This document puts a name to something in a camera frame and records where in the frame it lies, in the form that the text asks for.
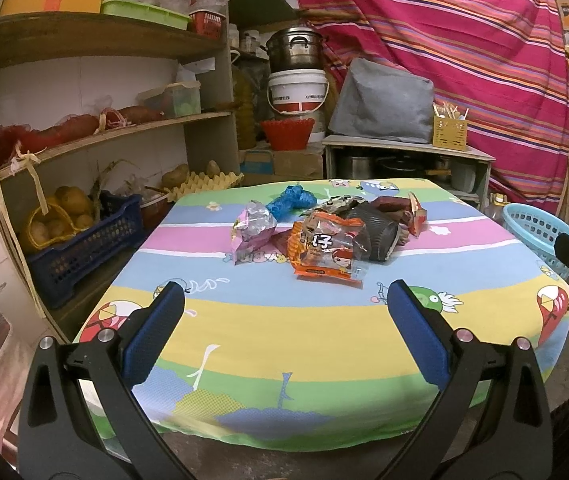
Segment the red snack wrapper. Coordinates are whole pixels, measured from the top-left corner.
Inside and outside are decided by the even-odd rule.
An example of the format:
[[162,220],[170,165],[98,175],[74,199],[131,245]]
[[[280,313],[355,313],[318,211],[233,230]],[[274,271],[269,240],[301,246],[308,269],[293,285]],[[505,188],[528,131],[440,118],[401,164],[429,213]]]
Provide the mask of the red snack wrapper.
[[427,211],[423,208],[418,197],[413,193],[408,193],[409,200],[409,216],[407,220],[407,228],[411,235],[418,237],[422,232],[422,228],[427,222]]

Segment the maroon scouring pad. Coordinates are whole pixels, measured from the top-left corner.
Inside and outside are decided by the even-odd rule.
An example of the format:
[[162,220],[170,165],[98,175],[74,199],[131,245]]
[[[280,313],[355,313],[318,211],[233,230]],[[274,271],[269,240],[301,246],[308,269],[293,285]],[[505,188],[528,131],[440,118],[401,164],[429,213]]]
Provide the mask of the maroon scouring pad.
[[379,196],[371,202],[371,206],[385,214],[396,211],[413,211],[411,200],[399,196]]

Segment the silver pink foil wrapper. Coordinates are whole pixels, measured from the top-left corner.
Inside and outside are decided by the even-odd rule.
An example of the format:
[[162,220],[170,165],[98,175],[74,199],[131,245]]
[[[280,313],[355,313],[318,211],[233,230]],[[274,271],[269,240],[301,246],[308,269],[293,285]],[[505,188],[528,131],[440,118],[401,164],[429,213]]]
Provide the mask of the silver pink foil wrapper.
[[231,259],[239,263],[263,247],[274,234],[277,220],[256,200],[247,203],[230,230]]

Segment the orange snack bag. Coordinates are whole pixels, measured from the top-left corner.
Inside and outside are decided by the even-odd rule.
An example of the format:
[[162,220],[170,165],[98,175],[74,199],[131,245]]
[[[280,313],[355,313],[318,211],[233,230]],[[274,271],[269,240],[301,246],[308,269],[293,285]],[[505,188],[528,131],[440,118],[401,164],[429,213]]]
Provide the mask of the orange snack bag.
[[365,223],[315,210],[293,223],[288,259],[298,278],[362,285],[359,260],[367,255]]

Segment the light blue laundry basket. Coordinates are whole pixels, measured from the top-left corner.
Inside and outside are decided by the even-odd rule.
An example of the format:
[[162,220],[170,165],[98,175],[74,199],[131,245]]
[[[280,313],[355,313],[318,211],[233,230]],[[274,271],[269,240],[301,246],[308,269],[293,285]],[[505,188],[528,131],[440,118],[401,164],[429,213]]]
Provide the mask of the light blue laundry basket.
[[569,278],[569,268],[556,257],[555,243],[560,234],[569,235],[569,224],[545,210],[508,204],[503,209],[503,227],[527,246],[561,278]]

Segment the wooden low cabinet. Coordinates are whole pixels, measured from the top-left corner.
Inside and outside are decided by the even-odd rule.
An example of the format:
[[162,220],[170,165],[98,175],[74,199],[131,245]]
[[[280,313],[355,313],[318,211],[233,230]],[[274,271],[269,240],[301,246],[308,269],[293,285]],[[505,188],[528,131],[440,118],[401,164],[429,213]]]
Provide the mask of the wooden low cabinet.
[[494,157],[476,148],[457,151],[433,144],[339,134],[326,136],[323,144],[329,179],[422,178],[480,210],[489,206]]

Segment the colourful cartoon tablecloth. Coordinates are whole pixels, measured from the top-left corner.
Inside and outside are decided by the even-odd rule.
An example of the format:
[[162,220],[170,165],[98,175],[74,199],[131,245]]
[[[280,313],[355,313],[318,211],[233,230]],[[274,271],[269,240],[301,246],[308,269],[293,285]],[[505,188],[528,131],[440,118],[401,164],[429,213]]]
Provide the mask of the colourful cartoon tablecloth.
[[279,183],[187,195],[104,293],[78,333],[119,328],[168,282],[185,312],[134,392],[160,430],[276,451],[327,451],[403,434],[437,388],[421,376],[387,308],[403,280],[453,327],[509,344],[524,336],[544,374],[569,332],[569,285],[513,234],[425,179],[309,181],[320,202],[414,195],[427,212],[416,237],[357,286],[306,280],[274,247],[241,262],[234,220]]

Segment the yellow utensil holder box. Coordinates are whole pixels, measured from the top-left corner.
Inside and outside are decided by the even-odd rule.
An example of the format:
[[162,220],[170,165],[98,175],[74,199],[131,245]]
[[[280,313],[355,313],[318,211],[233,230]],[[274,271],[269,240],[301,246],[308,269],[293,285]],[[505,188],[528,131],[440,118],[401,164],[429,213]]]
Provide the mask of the yellow utensil holder box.
[[467,150],[469,110],[460,110],[449,102],[433,103],[433,138],[437,148],[464,152]]

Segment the dark blue plastic crate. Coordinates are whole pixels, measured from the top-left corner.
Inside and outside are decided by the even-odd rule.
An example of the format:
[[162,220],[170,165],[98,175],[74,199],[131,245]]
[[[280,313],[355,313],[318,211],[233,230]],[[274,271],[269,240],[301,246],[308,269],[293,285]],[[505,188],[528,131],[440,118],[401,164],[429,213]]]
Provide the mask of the dark blue plastic crate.
[[100,194],[101,219],[67,242],[27,258],[38,295],[49,310],[60,309],[74,295],[74,287],[103,263],[144,237],[141,196]]

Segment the striped red curtain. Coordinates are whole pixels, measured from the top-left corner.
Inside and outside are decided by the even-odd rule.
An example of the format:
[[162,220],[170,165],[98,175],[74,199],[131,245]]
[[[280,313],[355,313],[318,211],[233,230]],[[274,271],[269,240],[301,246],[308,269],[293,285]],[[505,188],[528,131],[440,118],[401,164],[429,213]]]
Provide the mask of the striped red curtain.
[[354,58],[431,80],[493,159],[491,185],[546,211],[569,166],[569,73],[556,0],[298,0],[342,84]]

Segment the yellow egg tray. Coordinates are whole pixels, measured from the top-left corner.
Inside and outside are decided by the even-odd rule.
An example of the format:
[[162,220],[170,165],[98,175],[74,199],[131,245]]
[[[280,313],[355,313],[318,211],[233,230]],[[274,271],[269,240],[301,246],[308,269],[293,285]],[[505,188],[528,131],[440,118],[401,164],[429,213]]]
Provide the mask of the yellow egg tray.
[[173,188],[166,188],[165,191],[167,192],[167,200],[170,203],[176,203],[181,198],[190,194],[235,188],[242,183],[243,179],[244,174],[235,174],[234,172],[209,177],[207,174],[204,174],[204,172],[196,174],[191,171],[185,182]]

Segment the grey fabric cover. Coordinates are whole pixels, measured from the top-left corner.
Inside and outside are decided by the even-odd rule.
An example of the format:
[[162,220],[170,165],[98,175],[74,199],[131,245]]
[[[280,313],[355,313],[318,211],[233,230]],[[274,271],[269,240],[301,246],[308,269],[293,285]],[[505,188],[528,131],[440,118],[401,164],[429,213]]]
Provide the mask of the grey fabric cover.
[[340,136],[429,144],[433,102],[430,79],[355,58],[343,81],[329,130]]

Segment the blue plastic shoe cover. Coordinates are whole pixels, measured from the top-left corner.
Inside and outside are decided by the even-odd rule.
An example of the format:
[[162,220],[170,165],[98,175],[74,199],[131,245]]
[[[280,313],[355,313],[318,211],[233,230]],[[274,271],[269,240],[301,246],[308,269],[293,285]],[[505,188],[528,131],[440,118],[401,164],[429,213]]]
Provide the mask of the blue plastic shoe cover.
[[286,219],[292,211],[312,209],[317,205],[316,196],[306,191],[301,184],[288,185],[287,188],[266,205],[266,209],[277,220]]

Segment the cardboard box under basket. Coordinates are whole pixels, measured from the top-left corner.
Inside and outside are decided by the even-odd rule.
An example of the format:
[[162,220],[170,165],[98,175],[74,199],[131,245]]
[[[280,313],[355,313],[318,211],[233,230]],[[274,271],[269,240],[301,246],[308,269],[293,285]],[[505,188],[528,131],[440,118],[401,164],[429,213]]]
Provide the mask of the cardboard box under basket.
[[321,180],[325,174],[321,146],[301,151],[243,150],[239,152],[239,162],[247,185]]

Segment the red plastic basket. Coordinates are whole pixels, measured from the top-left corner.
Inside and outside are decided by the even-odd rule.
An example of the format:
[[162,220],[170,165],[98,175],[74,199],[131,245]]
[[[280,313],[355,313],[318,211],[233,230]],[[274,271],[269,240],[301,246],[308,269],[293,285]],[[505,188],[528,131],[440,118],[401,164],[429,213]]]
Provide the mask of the red plastic basket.
[[314,126],[313,118],[274,119],[260,123],[273,151],[305,150]]

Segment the clear plastic container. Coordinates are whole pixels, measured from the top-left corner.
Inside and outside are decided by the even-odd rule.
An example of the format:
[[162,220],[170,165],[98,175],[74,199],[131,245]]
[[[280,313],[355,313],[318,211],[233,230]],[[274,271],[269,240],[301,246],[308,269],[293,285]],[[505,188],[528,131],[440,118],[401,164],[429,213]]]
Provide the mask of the clear plastic container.
[[140,92],[136,99],[140,105],[162,112],[166,118],[198,115],[201,113],[201,82],[174,82]]

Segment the white plastic bucket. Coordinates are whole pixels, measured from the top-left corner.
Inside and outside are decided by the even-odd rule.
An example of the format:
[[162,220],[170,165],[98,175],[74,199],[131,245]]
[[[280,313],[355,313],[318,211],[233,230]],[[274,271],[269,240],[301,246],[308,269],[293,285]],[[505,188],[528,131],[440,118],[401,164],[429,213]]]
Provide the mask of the white plastic bucket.
[[282,70],[268,77],[267,101],[280,115],[315,113],[326,102],[329,82],[323,70]]

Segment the steel cooking pot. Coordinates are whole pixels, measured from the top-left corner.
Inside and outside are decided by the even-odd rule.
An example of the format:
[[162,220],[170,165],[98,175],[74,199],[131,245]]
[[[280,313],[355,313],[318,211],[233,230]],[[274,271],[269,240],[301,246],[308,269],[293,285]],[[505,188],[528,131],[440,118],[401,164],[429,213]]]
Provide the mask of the steel cooking pot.
[[267,40],[266,48],[271,73],[323,68],[323,36],[313,28],[295,26],[281,29]]

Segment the green plastic tray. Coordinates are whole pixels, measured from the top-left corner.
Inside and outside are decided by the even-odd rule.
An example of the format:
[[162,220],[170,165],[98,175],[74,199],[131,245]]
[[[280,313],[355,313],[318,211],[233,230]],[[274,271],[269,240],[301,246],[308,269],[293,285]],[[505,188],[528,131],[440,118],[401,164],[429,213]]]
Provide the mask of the green plastic tray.
[[160,8],[153,4],[129,0],[103,0],[101,13],[165,25],[180,30],[187,30],[191,22],[188,15]]

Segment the yellow box on shelf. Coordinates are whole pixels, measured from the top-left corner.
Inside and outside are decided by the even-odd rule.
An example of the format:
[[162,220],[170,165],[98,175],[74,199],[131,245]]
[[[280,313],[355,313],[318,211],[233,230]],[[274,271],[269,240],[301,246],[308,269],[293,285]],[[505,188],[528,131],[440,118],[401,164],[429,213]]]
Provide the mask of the yellow box on shelf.
[[99,13],[102,0],[4,0],[1,16],[42,12]]

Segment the wooden wall shelf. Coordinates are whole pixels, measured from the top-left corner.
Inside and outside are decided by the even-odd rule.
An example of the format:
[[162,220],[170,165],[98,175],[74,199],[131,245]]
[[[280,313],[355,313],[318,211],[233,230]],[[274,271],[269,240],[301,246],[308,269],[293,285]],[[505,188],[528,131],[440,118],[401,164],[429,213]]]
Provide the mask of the wooden wall shelf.
[[[86,110],[102,96],[127,105],[141,90],[161,86],[175,72],[176,63],[163,58],[135,56],[72,56],[36,61],[7,68],[0,79],[0,113],[24,118],[31,125],[48,126],[58,119]],[[225,171],[238,171],[234,121],[212,118],[200,129],[164,128],[158,139],[139,133],[129,142],[109,142],[132,162],[151,160],[158,168],[187,159],[202,168],[215,160]],[[44,307],[20,261],[18,239],[11,234],[8,206],[0,184],[0,309],[12,322],[44,319]]]

